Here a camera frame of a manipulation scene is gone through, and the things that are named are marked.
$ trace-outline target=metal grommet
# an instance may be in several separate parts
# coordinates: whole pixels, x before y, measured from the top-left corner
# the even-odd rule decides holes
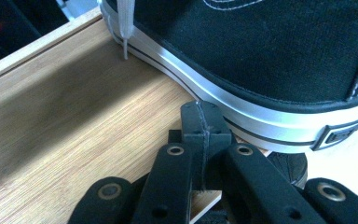
[[[343,202],[347,199],[344,192],[340,189],[334,187],[331,184],[327,184],[324,182],[319,183],[318,191],[321,193],[325,198],[335,201],[335,202]]]
[[[237,152],[240,153],[242,156],[250,156],[253,154],[253,150],[244,145],[238,145]]]
[[[172,146],[167,149],[167,153],[171,156],[179,156],[182,155],[185,150],[182,147]]]
[[[118,195],[120,195],[121,191],[122,191],[122,189],[119,184],[116,184],[116,183],[106,184],[106,185],[103,185],[98,190],[98,197],[100,197],[101,199],[104,199],[104,200],[112,200],[112,199],[115,199],[116,197],[118,197]]]

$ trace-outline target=wooden board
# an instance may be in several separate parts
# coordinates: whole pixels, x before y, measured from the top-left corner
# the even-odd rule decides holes
[[[191,96],[135,57],[124,61],[101,15],[92,18],[0,70],[0,223],[65,223],[95,181],[146,174],[180,128]],[[308,156],[311,176],[358,181],[358,132]]]

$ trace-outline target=white rubber sole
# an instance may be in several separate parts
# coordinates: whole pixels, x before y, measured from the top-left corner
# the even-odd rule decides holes
[[[103,18],[113,38],[119,37],[117,13],[103,0]],[[344,139],[326,142],[332,134],[349,135],[358,128],[358,106],[318,114],[297,114],[255,105],[214,85],[180,61],[145,33],[134,27],[128,50],[182,85],[195,98],[218,105],[231,130],[267,150],[301,153],[323,149]]]

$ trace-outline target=wood grain surface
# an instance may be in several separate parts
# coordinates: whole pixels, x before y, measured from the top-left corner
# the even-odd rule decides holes
[[[168,130],[180,129],[179,107],[192,97],[152,66],[124,61],[93,18],[0,74],[0,223],[65,223],[95,181],[146,174]],[[310,176],[358,193],[358,132],[308,157]]]

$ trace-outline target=black sneaker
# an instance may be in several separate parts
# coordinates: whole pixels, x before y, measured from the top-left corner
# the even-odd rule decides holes
[[[358,1],[118,1],[101,11],[125,52],[218,105],[246,141],[299,153],[358,129]]]

